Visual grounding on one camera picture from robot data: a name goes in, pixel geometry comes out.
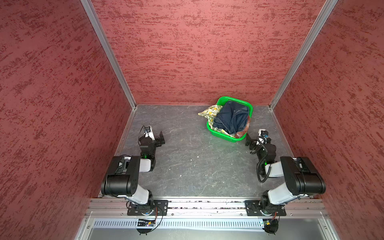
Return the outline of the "green plastic basket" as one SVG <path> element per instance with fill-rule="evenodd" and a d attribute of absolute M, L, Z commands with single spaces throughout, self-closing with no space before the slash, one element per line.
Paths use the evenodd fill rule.
<path fill-rule="evenodd" d="M 239 99 L 236 99 L 236 98 L 232 98 L 232 97 L 228 97 L 228 96 L 224 96 L 224 97 L 220 97 L 216 104 L 215 105 L 220 105 L 220 106 L 224 106 L 226 102 L 228 101 L 234 101 L 234 102 L 237 102 L 237 103 L 240 103 L 242 105 L 245 105 L 249 108 L 249 116 L 250 118 L 252 118 L 252 114 L 253 114 L 253 106 L 246 102 L 246 101 L 243 101 L 243 100 L 239 100 Z M 206 123 L 206 126 L 207 126 L 207 129 L 211 132 L 211 134 L 215 137 L 218 137 L 220 139 L 224 139 L 226 141 L 229 141 L 231 143 L 235 143 L 235 142 L 239 142 L 239 141 L 242 141 L 246 138 L 246 135 L 244 135 L 242 138 L 239 138 L 239 139 L 236 139 L 235 137 L 230 137 L 230 136 L 226 136 L 222 133 L 219 133 L 219 132 L 216 132 L 216 131 L 213 131 L 209 128 L 209 124 L 208 124 L 208 120 L 207 120 L 207 123 Z"/>

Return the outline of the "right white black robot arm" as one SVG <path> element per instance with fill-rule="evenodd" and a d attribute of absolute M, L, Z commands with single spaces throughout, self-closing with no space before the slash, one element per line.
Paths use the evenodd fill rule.
<path fill-rule="evenodd" d="M 260 183 L 270 178 L 284 179 L 278 187 L 263 192 L 258 201 L 245 201 L 249 216 L 284 216 L 287 203 L 325 193 L 326 183 L 309 158 L 283 156 L 275 160 L 277 148 L 267 131 L 262 130 L 256 139 L 246 134 L 245 145 L 258 157 L 256 174 Z"/>

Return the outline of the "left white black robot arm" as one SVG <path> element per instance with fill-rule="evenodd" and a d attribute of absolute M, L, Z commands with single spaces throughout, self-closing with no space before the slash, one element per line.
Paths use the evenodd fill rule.
<path fill-rule="evenodd" d="M 153 131 L 139 137 L 139 156 L 114 156 L 101 183 L 101 194 L 124 198 L 139 206 L 154 208 L 153 194 L 139 185 L 139 174 L 152 172 L 156 166 L 156 150 L 165 144 L 162 132 L 156 138 Z"/>

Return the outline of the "reddish brown skirt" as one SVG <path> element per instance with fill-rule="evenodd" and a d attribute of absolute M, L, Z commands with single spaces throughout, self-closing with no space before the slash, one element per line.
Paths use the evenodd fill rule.
<path fill-rule="evenodd" d="M 247 133 L 249 126 L 250 126 L 250 122 L 251 122 L 251 118 L 250 118 L 250 116 L 248 116 L 244 129 L 242 131 L 236 132 L 236 134 L 235 134 L 236 139 L 242 138 Z"/>

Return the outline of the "yellow floral skirt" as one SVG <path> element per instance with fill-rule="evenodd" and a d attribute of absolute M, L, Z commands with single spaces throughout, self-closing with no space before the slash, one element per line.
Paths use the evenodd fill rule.
<path fill-rule="evenodd" d="M 223 108 L 223 106 L 213 105 L 213 106 L 210 106 L 209 108 L 207 108 L 206 110 L 198 113 L 198 115 L 202 116 L 202 117 L 205 117 L 208 120 L 209 128 L 211 130 L 219 132 L 219 133 L 222 133 L 222 134 L 224 134 L 226 136 L 234 137 L 235 135 L 228 134 L 224 129 L 217 128 L 217 127 L 213 126 L 214 120 L 215 120 L 216 116 L 219 114 L 219 112 L 221 111 L 222 108 Z"/>

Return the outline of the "right base connector board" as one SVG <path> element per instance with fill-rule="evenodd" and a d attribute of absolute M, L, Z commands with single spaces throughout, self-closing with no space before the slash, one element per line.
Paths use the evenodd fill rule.
<path fill-rule="evenodd" d="M 279 220 L 273 219 L 273 220 L 266 220 L 264 221 L 264 231 L 267 234 L 275 235 L 276 232 L 279 229 Z"/>

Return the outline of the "base connector board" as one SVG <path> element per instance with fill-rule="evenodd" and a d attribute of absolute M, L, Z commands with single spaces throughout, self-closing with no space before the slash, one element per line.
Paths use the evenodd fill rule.
<path fill-rule="evenodd" d="M 140 235 L 147 235 L 157 227 L 156 220 L 139 219 L 137 222 L 136 230 Z"/>
<path fill-rule="evenodd" d="M 264 221 L 264 231 L 267 234 L 275 235 L 276 232 L 279 229 L 279 220 L 273 219 L 273 220 L 266 220 Z"/>

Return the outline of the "left base connector board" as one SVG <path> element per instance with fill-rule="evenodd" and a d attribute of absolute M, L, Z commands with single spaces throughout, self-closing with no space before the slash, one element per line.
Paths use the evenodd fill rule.
<path fill-rule="evenodd" d="M 136 230 L 140 235 L 147 235 L 157 227 L 156 220 L 139 219 L 137 222 Z"/>

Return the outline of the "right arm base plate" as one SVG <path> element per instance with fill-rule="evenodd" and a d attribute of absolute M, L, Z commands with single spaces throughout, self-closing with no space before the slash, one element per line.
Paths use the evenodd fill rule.
<path fill-rule="evenodd" d="M 287 215 L 284 205 L 272 205 L 259 200 L 246 200 L 245 209 L 249 217 L 284 217 Z"/>

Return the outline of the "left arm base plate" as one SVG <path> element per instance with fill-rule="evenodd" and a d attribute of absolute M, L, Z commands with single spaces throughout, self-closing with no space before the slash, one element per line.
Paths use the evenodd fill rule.
<path fill-rule="evenodd" d="M 146 205 L 139 205 L 130 202 L 127 209 L 128 216 L 162 217 L 168 212 L 168 200 L 154 200 Z"/>

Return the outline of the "aluminium front rail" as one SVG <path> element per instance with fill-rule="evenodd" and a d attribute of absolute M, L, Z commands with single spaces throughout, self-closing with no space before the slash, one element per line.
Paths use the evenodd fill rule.
<path fill-rule="evenodd" d="M 248 212 L 257 211 L 246 206 L 245 201 L 256 201 L 257 198 L 230 197 L 156 197 L 167 200 L 163 207 L 167 218 L 245 218 Z M 112 197 L 91 199 L 85 216 L 123 218 L 133 207 L 124 199 Z M 278 213 L 285 212 L 287 219 L 329 219 L 330 214 L 321 199 L 302 198 L 279 207 Z"/>

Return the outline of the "left aluminium corner post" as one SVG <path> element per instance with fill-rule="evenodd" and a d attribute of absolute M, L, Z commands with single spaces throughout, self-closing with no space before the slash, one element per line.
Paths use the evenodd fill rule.
<path fill-rule="evenodd" d="M 126 98 L 128 99 L 130 106 L 133 110 L 137 109 L 137 103 L 134 99 L 134 96 L 129 88 L 129 85 L 127 83 L 127 80 L 123 74 L 123 71 L 118 63 L 118 60 L 114 54 L 114 51 L 108 41 L 108 38 L 105 34 L 105 31 L 103 30 L 102 24 L 97 16 L 97 13 L 95 11 L 95 8 L 92 4 L 92 1 L 90 0 L 81 0 L 81 3 L 83 5 L 83 8 L 86 11 L 86 14 L 93 26 L 93 29 L 106 53 L 106 56 L 111 64 L 111 67 L 113 68 L 116 77 L 118 78 L 118 81 L 125 93 Z"/>

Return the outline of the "aluminium corner post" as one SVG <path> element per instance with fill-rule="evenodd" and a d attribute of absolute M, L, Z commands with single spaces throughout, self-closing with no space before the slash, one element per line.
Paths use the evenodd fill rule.
<path fill-rule="evenodd" d="M 95 11 L 95 8 L 92 4 L 92 1 L 90 0 L 81 0 L 81 3 L 83 5 L 83 8 L 86 11 L 86 14 L 93 26 L 93 29 L 106 53 L 106 56 L 111 64 L 111 67 L 113 68 L 116 77 L 118 78 L 118 81 L 125 93 L 126 98 L 128 99 L 130 106 L 133 110 L 137 109 L 137 103 L 134 99 L 134 96 L 129 88 L 129 85 L 127 83 L 127 80 L 123 74 L 123 71 L 118 63 L 118 60 L 114 54 L 114 51 L 108 41 L 108 38 L 105 34 L 105 31 L 103 30 L 102 24 L 97 16 L 97 13 Z"/>
<path fill-rule="evenodd" d="M 280 98 L 282 97 L 283 93 L 285 92 L 286 88 L 288 87 L 289 83 L 291 82 L 296 71 L 298 70 L 299 66 L 303 62 L 308 51 L 310 50 L 311 46 L 315 42 L 318 34 L 322 30 L 324 24 L 326 23 L 327 19 L 329 18 L 330 14 L 332 13 L 332 11 L 333 11 L 333 9 L 337 3 L 338 3 L 338 0 L 326 0 L 325 1 L 324 5 L 322 6 L 317 18 L 315 19 L 309 33 L 307 34 L 302 46 L 300 47 L 300 50 L 298 51 L 291 67 L 289 68 L 288 72 L 286 73 L 280 87 L 278 88 L 278 91 L 276 92 L 275 96 L 273 97 L 273 99 L 269 105 L 269 109 L 271 112 L 276 107 L 277 103 L 279 102 Z"/>

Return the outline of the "right aluminium corner post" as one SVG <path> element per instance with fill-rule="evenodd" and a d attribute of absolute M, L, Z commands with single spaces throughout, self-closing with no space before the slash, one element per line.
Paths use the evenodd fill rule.
<path fill-rule="evenodd" d="M 303 62 L 308 51 L 310 50 L 311 46 L 315 42 L 318 34 L 322 30 L 324 24 L 326 23 L 327 19 L 329 18 L 330 14 L 332 13 L 332 11 L 333 11 L 333 9 L 337 3 L 338 3 L 338 0 L 326 0 L 325 1 L 324 5 L 322 6 L 317 18 L 315 19 L 309 33 L 307 34 L 302 46 L 300 47 L 300 50 L 298 51 L 291 67 L 289 68 L 288 72 L 286 73 L 280 87 L 278 88 L 278 91 L 276 92 L 275 96 L 273 97 L 273 99 L 269 105 L 269 109 L 271 112 L 276 107 L 277 103 L 279 102 L 280 98 L 282 97 L 283 93 L 285 92 L 286 88 L 288 87 L 289 83 L 291 82 L 296 71 L 298 70 L 299 66 Z"/>

